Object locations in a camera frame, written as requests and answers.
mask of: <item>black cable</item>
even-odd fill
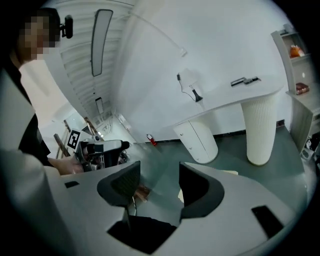
[[[180,84],[180,86],[181,86],[181,92],[184,93],[184,94],[189,95],[189,97],[195,102],[196,100],[195,100],[194,98],[192,98],[189,93],[186,93],[186,92],[182,91],[183,88],[182,88],[182,84],[181,84],[181,82],[180,82],[180,75],[179,75],[179,74],[177,75],[177,78],[178,78],[179,84]]]

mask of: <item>wooden stick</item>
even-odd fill
[[[67,120],[63,120],[65,127],[68,129],[69,133],[71,133],[71,129],[69,127],[69,124],[67,123]]]
[[[63,144],[63,142],[61,141],[59,135],[55,134],[55,135],[53,135],[53,137],[55,138],[55,141],[58,144],[58,146],[61,149],[61,151],[63,152],[64,156],[65,157],[70,157],[70,154],[69,154],[68,150],[66,149],[65,145]]]
[[[68,129],[67,129],[67,127],[65,127],[65,130],[64,130],[64,133],[63,133],[63,136],[65,136],[65,135],[66,135],[66,137],[68,137]],[[59,157],[59,154],[60,154],[60,147],[58,147],[58,151],[56,152],[55,159],[63,158],[64,153],[62,152],[62,150],[61,150],[61,157]]]
[[[88,117],[85,117],[84,120],[86,121],[86,123],[89,125],[91,131],[92,131],[92,134],[94,136],[97,136],[98,135],[98,131],[96,130],[96,128],[93,126],[93,124],[91,123],[91,121],[88,119]]]
[[[66,130],[66,135],[65,135],[65,139],[64,139],[64,143],[63,145],[66,146],[67,142],[68,142],[68,139],[69,139],[69,134],[70,134],[70,131],[68,130],[68,127],[67,127],[67,130]],[[61,152],[61,159],[64,158],[64,153]]]

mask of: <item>ceiling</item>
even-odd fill
[[[61,38],[59,54],[72,88],[73,95],[71,96],[79,100],[91,119],[100,116],[95,101],[99,97],[103,101],[103,117],[110,115],[111,81],[118,48],[129,19],[127,15],[137,1],[57,0],[54,6],[60,15],[61,23],[64,23],[67,15],[73,18],[73,37],[71,39]],[[95,13],[99,9],[112,10],[113,15],[104,44],[102,73],[93,77],[91,44]],[[71,96],[65,96],[72,104],[72,100],[69,99]]]

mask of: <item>ceiling light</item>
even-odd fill
[[[99,9],[95,14],[91,42],[91,67],[94,77],[102,73],[105,41],[113,13],[112,10]]]
[[[102,102],[102,98],[97,98],[95,100],[96,107],[98,108],[99,114],[101,115],[104,112],[104,105]]]

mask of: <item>orange object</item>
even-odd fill
[[[297,45],[291,45],[290,49],[290,58],[302,57],[305,53],[301,48]]]

